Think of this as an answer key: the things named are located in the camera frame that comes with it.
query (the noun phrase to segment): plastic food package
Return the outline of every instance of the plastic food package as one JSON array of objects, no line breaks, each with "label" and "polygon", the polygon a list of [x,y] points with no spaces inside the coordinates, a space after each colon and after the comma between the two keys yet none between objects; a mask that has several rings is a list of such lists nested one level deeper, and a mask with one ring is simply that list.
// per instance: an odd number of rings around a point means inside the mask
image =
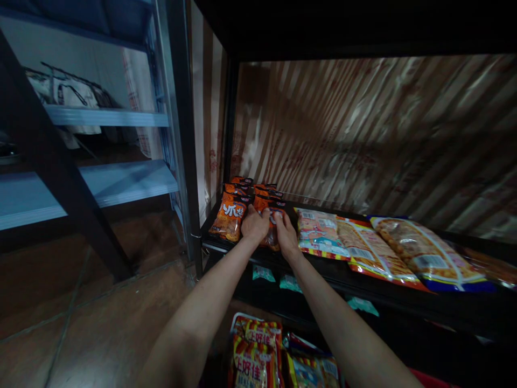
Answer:
[{"label": "plastic food package", "polygon": [[375,230],[431,291],[493,291],[493,285],[426,227],[401,218],[370,217]]},{"label": "plastic food package", "polygon": [[370,301],[367,301],[367,300],[354,296],[354,297],[352,297],[352,299],[350,299],[348,301],[348,305],[350,307],[352,307],[352,309],[354,309],[354,310],[361,310],[366,313],[370,313],[375,316],[379,316],[379,312],[377,311],[377,309],[373,306],[373,304]]},{"label": "plastic food package", "polygon": [[335,260],[350,260],[350,254],[338,238],[335,214],[298,209],[300,250],[315,256]]},{"label": "plastic food package", "polygon": [[249,186],[240,183],[225,183],[225,191],[230,194],[248,195]]},{"label": "plastic food package", "polygon": [[282,379],[282,324],[278,322],[266,322],[249,320],[246,323],[246,330],[244,337],[248,342],[257,342],[259,344],[267,345],[269,348],[275,350],[276,363],[278,370],[278,378],[280,379],[280,386],[283,386]]},{"label": "plastic food package", "polygon": [[266,279],[272,283],[275,282],[275,277],[270,269],[253,264],[253,280],[260,278]]},{"label": "plastic food package", "polygon": [[275,350],[234,335],[233,363],[228,371],[228,383],[236,388],[279,387]]},{"label": "plastic food package", "polygon": [[296,291],[301,294],[303,294],[302,289],[298,285],[298,282],[296,281],[296,278],[291,275],[283,275],[280,279],[280,288],[282,289],[288,289],[291,291]]},{"label": "plastic food package", "polygon": [[468,262],[487,279],[503,287],[517,291],[517,268],[505,261],[493,258],[487,254],[454,244],[458,253],[467,258]]},{"label": "plastic food package", "polygon": [[209,230],[209,233],[218,234],[220,237],[239,241],[241,222],[248,207],[250,198],[224,192],[222,194],[221,207],[217,218]]},{"label": "plastic food package", "polygon": [[276,222],[273,218],[273,213],[278,212],[282,218],[285,217],[285,202],[280,202],[275,199],[265,198],[257,195],[255,196],[253,206],[260,214],[262,214],[266,207],[268,207],[271,211],[269,216],[269,232],[262,240],[260,245],[268,246],[272,251],[278,252],[280,250],[280,244],[278,243],[278,234],[276,231]]},{"label": "plastic food package", "polygon": [[429,291],[369,223],[337,217],[338,236],[350,253],[350,269],[394,284]]},{"label": "plastic food package", "polygon": [[251,185],[251,184],[253,184],[253,179],[237,176],[237,177],[233,177],[232,180],[230,181],[230,183],[242,183],[245,185]]}]

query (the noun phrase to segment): black shelf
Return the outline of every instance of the black shelf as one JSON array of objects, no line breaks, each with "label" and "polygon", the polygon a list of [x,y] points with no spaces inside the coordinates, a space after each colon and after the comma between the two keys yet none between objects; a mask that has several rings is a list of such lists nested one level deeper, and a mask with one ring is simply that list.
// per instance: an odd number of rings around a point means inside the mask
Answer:
[{"label": "black shelf", "polygon": [[[212,208],[210,215],[201,228],[202,245],[209,250],[228,252],[234,246],[227,240],[208,233],[212,226],[220,201]],[[358,214],[322,209],[297,203],[288,203],[287,213],[296,224],[294,207],[314,209],[335,213],[342,217],[362,219]],[[487,254],[505,259],[514,250],[511,245],[501,244],[478,238],[460,236],[453,233],[438,232],[443,238]],[[443,325],[463,330],[499,342],[517,342],[517,333],[511,316],[517,316],[517,295],[514,292],[497,287],[496,293],[441,293],[432,294],[414,290],[387,281],[353,272],[344,261],[319,258],[306,254],[307,259],[327,282],[341,294],[358,296],[375,304],[409,313]],[[289,264],[280,252],[267,248],[258,248],[251,256],[252,263],[271,268],[279,273],[292,273]]]}]

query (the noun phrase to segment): storage shelf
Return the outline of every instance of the storage shelf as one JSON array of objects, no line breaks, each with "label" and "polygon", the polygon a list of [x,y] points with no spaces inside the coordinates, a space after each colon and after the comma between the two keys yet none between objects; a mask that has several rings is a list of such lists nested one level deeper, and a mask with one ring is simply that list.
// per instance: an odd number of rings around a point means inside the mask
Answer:
[{"label": "storage shelf", "polygon": [[135,112],[125,109],[84,109],[63,105],[45,105],[54,125],[103,127],[168,127],[164,113]]},{"label": "storage shelf", "polygon": [[[202,245],[208,249],[228,252],[234,244],[222,240],[208,233],[212,226],[220,201],[216,203],[202,229]],[[293,207],[314,209],[336,213],[342,217],[354,219],[365,218],[358,214],[350,214],[317,208],[303,204],[287,204],[287,213],[293,224],[296,224],[296,215]],[[487,241],[453,233],[438,232],[443,238],[470,246],[474,249],[492,254],[496,251],[505,251],[506,244]],[[353,272],[344,261],[330,260],[306,254],[307,259],[323,278],[338,292],[358,296],[383,306],[408,312],[421,318],[448,325],[455,329],[477,334],[492,340],[517,340],[517,333],[513,324],[507,318],[512,311],[517,313],[517,295],[514,292],[498,287],[496,293],[440,293],[432,294],[414,290],[390,282],[375,279],[357,272]],[[250,261],[263,267],[271,268],[281,273],[292,273],[289,264],[283,259],[280,252],[272,252],[267,248],[258,248]]]},{"label": "storage shelf", "polygon": [[[164,161],[105,164],[79,169],[99,207],[178,191]],[[0,176],[0,230],[66,216],[35,172]]]}]

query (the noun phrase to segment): floor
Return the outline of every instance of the floor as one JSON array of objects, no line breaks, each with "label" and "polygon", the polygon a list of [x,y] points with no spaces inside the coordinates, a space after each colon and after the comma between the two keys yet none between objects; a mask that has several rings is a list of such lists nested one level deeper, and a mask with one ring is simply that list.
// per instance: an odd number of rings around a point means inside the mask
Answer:
[{"label": "floor", "polygon": [[[0,387],[132,386],[161,329],[195,285],[169,212],[112,225],[139,274],[113,285],[80,235],[0,256]],[[274,316],[232,301],[232,317]]]}]

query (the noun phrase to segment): wall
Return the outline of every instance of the wall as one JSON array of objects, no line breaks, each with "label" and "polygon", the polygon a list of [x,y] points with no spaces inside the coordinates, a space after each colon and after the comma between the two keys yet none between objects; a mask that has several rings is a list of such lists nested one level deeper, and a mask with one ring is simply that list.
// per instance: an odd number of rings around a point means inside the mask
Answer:
[{"label": "wall", "polygon": [[130,108],[121,47],[5,17],[0,27],[22,66],[46,74],[41,61],[62,68],[96,82]]}]

